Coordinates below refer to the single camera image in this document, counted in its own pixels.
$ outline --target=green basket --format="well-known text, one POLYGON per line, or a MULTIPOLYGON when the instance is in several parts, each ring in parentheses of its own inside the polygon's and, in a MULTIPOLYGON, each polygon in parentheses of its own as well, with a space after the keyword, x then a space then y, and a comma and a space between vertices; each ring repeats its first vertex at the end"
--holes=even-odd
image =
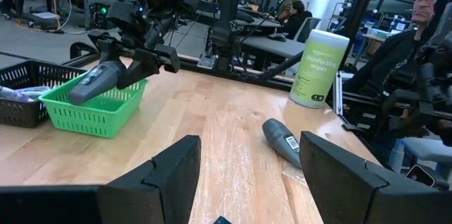
POLYGON ((75 106, 68 96, 85 74, 41 95, 50 119, 57 129, 112 138, 140 105, 147 80, 143 79, 123 90, 111 89, 75 106))

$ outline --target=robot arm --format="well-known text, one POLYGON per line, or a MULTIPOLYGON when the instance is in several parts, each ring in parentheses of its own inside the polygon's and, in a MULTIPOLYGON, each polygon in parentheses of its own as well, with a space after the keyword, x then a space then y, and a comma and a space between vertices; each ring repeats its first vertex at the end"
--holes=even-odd
POLYGON ((136 0, 138 4, 117 1, 110 7, 107 20, 119 28, 121 39, 108 33, 88 34, 100 52, 100 63, 71 91, 69 100, 81 105, 105 91, 124 89, 133 83, 166 71, 178 72, 180 61, 163 37, 178 27, 180 16, 196 12, 200 0, 136 0), (133 59, 126 68, 119 57, 127 53, 133 59))
MULTIPOLYGON (((397 68, 388 77, 385 87, 394 90, 383 103, 383 116, 400 103, 408 104, 408 117, 390 118, 390 130, 404 134, 440 120, 452 121, 452 0, 436 0, 439 18, 431 22, 422 35, 426 44, 414 57, 415 65, 397 68)), ((442 136, 452 146, 450 136, 442 136)))

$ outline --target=wooden table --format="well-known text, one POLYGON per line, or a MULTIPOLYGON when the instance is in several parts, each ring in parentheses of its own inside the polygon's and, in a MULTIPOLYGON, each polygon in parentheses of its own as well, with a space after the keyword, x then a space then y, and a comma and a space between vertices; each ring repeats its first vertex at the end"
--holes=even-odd
POLYGON ((382 37, 375 37, 373 35, 363 34, 362 35, 365 38, 368 38, 370 40, 375 40, 377 42, 383 43, 386 39, 383 39, 382 37))
POLYGON ((262 124, 312 131, 377 163, 329 107, 295 104, 287 92, 180 71, 151 76, 139 110, 113 139, 0 125, 0 185, 107 183, 187 134, 202 142, 191 223, 321 223, 302 175, 267 144, 262 124))

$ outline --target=gray floor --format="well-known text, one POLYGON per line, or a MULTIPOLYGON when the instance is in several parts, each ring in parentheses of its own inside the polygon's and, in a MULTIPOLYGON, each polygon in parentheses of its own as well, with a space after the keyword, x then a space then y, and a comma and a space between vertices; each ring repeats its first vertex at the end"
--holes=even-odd
MULTIPOLYGON (((28 11, 30 6, 43 3, 44 0, 28 0, 25 2, 25 11, 28 11)), ((0 52, 55 63, 67 61, 69 60, 69 47, 72 43, 77 41, 90 43, 86 33, 80 34, 83 29, 77 27, 77 25, 81 24, 82 17, 83 15, 79 13, 72 13, 70 21, 63 29, 68 33, 78 33, 78 35, 61 35, 37 32, 20 27, 13 20, 6 20, 3 16, 0 16, 0 52)), ((171 35, 168 35, 165 42, 169 44, 171 40, 171 45, 177 47, 177 51, 180 54, 199 57, 204 49, 207 29, 206 25, 191 22, 188 26, 180 27, 178 31, 174 32, 172 40, 171 35)), ((116 35, 116 30, 110 30, 109 32, 116 35)), ((0 68, 19 61, 19 59, 0 54, 0 68)))

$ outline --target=black basket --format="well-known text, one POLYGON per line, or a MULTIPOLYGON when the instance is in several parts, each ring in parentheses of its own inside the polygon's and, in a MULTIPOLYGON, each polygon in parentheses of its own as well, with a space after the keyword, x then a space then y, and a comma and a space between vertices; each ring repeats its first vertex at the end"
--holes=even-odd
MULTIPOLYGON (((35 86, 60 86, 86 70, 46 63, 24 61, 0 69, 0 86, 21 89, 35 86)), ((0 98, 0 124, 35 128, 49 117, 40 101, 21 102, 0 98)))

